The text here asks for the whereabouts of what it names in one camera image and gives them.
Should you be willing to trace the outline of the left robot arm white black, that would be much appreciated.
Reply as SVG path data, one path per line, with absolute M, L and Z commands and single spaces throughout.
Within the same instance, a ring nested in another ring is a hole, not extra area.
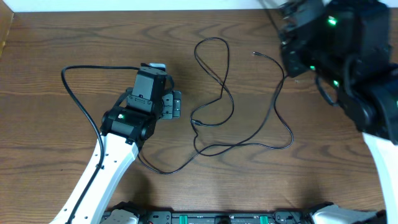
M 93 155 L 53 223 L 99 223 L 127 168 L 160 119 L 180 116 L 181 92 L 161 63 L 137 68 L 134 86 L 105 112 L 95 128 Z

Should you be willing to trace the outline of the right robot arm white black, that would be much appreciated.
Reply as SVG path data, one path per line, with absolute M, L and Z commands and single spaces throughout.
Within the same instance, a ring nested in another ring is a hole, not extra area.
M 309 70 L 336 91 L 325 95 L 362 134 L 377 168 L 385 209 L 348 210 L 323 203 L 302 223 L 397 222 L 397 65 L 390 61 L 390 10 L 380 1 L 287 1 L 280 53 L 289 77 Z

